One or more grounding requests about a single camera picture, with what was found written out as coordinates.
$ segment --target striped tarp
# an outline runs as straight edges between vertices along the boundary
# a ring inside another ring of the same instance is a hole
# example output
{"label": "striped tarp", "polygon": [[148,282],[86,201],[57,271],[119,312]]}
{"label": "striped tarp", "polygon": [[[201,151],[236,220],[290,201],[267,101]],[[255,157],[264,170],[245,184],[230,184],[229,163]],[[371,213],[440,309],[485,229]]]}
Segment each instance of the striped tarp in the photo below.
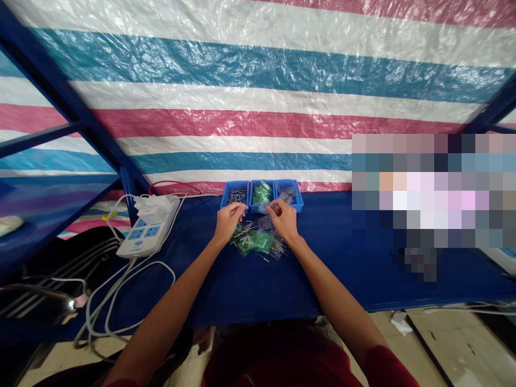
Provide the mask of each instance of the striped tarp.
{"label": "striped tarp", "polygon": [[[204,192],[350,189],[353,133],[460,132],[516,63],[512,0],[7,3],[149,181]],[[0,139],[64,123],[1,57],[0,88]],[[0,169],[107,172],[78,136]]]}

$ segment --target table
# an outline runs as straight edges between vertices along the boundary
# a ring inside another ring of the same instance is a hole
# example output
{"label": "table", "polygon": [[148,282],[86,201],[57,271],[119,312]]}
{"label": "table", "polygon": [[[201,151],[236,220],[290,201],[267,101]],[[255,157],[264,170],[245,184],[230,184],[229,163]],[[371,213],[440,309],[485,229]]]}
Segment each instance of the table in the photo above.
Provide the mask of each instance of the table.
{"label": "table", "polygon": [[[298,230],[367,311],[516,298],[516,284],[477,249],[445,249],[438,281],[421,282],[415,274],[404,272],[392,249],[355,245],[351,195],[351,192],[304,193],[305,205],[298,214]],[[167,263],[178,277],[211,239],[219,206],[219,197],[186,199],[170,237],[157,254],[157,259]],[[170,283],[171,275],[161,265],[135,277],[120,291],[111,329],[144,318]],[[242,257],[234,246],[228,245],[208,274],[186,325],[238,324],[322,313],[308,279],[292,254],[268,263],[255,253]],[[74,320],[67,324],[62,340],[74,337],[84,322],[82,313]]]}

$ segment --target pink stripe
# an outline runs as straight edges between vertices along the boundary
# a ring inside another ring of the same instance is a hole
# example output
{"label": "pink stripe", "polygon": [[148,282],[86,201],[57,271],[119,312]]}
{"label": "pink stripe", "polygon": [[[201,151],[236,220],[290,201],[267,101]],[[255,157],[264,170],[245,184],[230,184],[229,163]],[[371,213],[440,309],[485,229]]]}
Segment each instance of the pink stripe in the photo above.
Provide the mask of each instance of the pink stripe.
{"label": "pink stripe", "polygon": [[513,0],[260,0],[304,8],[481,28],[515,28]]}
{"label": "pink stripe", "polygon": [[[226,182],[188,182],[188,184],[201,190],[203,194],[218,194],[224,193],[224,186]],[[351,191],[351,183],[331,183],[331,182],[299,182],[299,189],[301,192],[332,192],[332,191]],[[176,194],[178,192],[186,192],[190,195],[195,195],[196,192],[188,190],[188,188],[181,187],[180,184],[164,185],[156,187],[158,195]],[[102,200],[118,200],[124,194],[123,191],[111,191]]]}
{"label": "pink stripe", "polygon": [[351,139],[354,133],[459,133],[465,124],[231,110],[95,110],[115,138],[257,136]]}
{"label": "pink stripe", "polygon": [[0,104],[0,130],[37,133],[68,122],[53,107]]}
{"label": "pink stripe", "polygon": [[[110,220],[109,223],[111,223],[113,227],[131,227],[131,222],[128,220]],[[108,224],[103,220],[85,220],[72,223],[65,231],[79,234],[91,228],[101,226],[107,227]]]}

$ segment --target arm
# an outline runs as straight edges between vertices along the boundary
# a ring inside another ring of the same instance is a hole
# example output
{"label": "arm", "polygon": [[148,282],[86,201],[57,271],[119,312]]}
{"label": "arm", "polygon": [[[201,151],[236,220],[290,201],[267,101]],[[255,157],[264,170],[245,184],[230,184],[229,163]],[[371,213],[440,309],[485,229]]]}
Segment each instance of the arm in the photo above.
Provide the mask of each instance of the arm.
{"label": "arm", "polygon": [[183,328],[208,271],[245,216],[246,208],[245,204],[233,203],[217,213],[213,239],[138,327],[103,386],[119,379],[147,385]]}
{"label": "arm", "polygon": [[276,231],[296,255],[326,317],[365,372],[368,351],[388,347],[387,342],[367,312],[298,234],[296,210],[281,199],[271,203],[275,205],[274,210],[267,207],[267,212]]}

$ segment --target floor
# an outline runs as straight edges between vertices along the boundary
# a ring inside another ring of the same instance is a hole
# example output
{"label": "floor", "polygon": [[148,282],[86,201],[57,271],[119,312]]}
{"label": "floor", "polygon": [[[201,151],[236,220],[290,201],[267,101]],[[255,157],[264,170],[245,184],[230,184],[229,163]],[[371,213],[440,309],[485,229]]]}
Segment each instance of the floor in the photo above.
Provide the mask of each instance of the floor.
{"label": "floor", "polygon": [[[421,309],[411,309],[408,313],[455,387],[516,385],[516,357],[505,349],[475,315],[469,312],[438,312],[421,317]],[[403,336],[390,323],[391,316],[392,312],[371,314],[392,351],[421,387],[446,387],[414,333]],[[330,339],[339,340],[329,324],[324,329]],[[99,340],[96,348],[103,355],[109,356],[123,346],[124,343],[119,340],[106,338]],[[368,386],[358,364],[345,350],[352,360],[352,372],[364,386]],[[164,387],[200,386],[210,356],[211,352],[199,356],[197,346],[193,347],[187,360]],[[58,343],[42,366],[28,371],[19,386],[32,387],[55,372],[96,361],[97,357],[87,349],[74,350],[69,342]]]}

